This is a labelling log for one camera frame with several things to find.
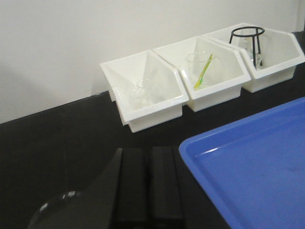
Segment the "blue plastic tray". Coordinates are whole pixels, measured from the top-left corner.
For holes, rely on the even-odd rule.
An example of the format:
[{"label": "blue plastic tray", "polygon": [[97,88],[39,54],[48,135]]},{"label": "blue plastic tray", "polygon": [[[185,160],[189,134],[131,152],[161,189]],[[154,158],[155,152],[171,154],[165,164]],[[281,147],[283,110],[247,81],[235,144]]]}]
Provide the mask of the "blue plastic tray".
[{"label": "blue plastic tray", "polygon": [[188,138],[179,150],[231,228],[305,228],[305,97]]}]

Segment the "white wall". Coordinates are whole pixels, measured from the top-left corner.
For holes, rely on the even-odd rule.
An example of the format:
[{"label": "white wall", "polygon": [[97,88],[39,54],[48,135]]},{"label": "white wall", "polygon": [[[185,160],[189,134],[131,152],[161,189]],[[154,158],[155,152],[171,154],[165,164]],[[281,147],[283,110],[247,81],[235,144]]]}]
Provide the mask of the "white wall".
[{"label": "white wall", "polygon": [[0,0],[0,123],[107,90],[99,63],[240,22],[304,24],[304,0]]}]

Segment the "black countertop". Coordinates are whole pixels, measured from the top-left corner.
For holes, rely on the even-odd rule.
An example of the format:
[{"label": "black countertop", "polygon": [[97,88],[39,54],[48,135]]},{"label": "black countertop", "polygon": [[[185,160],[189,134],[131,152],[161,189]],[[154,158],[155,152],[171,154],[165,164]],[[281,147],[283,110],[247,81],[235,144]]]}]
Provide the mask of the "black countertop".
[{"label": "black countertop", "polygon": [[[295,34],[304,48],[305,33]],[[26,228],[46,200],[85,190],[119,147],[178,147],[191,136],[305,96],[304,74],[303,63],[289,81],[253,94],[242,89],[239,98],[196,113],[184,106],[182,117],[135,134],[122,126],[108,92],[1,124],[0,228]],[[210,220],[221,220],[217,214]]]}]

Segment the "yellow plastic stick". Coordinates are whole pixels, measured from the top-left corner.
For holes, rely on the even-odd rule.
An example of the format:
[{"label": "yellow plastic stick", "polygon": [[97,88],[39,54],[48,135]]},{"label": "yellow plastic stick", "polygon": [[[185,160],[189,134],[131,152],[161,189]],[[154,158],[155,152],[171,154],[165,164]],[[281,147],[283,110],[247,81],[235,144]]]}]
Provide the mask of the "yellow plastic stick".
[{"label": "yellow plastic stick", "polygon": [[195,84],[194,88],[197,88],[197,87],[199,87],[199,86],[202,84],[202,82],[203,82],[203,75],[205,74],[206,69],[209,67],[209,64],[210,64],[210,62],[212,61],[212,59],[213,59],[213,53],[210,55],[209,59],[207,60],[207,62],[206,62],[206,64],[205,64],[205,66],[204,66],[202,72],[201,72],[200,75],[199,75],[198,81],[197,81],[197,83]]}]

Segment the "drying rack bin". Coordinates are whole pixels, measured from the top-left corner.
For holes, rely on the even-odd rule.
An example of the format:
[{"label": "drying rack bin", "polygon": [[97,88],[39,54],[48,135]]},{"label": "drying rack bin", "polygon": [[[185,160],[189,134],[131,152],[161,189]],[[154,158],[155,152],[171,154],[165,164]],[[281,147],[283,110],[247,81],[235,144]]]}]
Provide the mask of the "drying rack bin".
[{"label": "drying rack bin", "polygon": [[100,64],[123,125],[137,132],[182,115],[188,101],[178,70],[152,51]]},{"label": "drying rack bin", "polygon": [[262,64],[255,68],[249,52],[243,47],[245,38],[234,37],[229,44],[231,32],[234,29],[253,26],[255,27],[255,25],[240,23],[202,35],[240,52],[252,78],[243,85],[243,88],[252,93],[291,79],[296,65],[305,62],[304,53],[292,33],[264,28],[264,33],[259,36],[260,50],[258,51],[262,55]]},{"label": "drying rack bin", "polygon": [[[187,105],[195,112],[240,96],[242,84],[251,80],[238,51],[203,37],[187,40],[154,49],[168,63],[177,68],[190,100]],[[205,53],[205,60],[213,55],[204,76],[206,85],[195,88],[200,71],[190,66],[190,56]]]}]

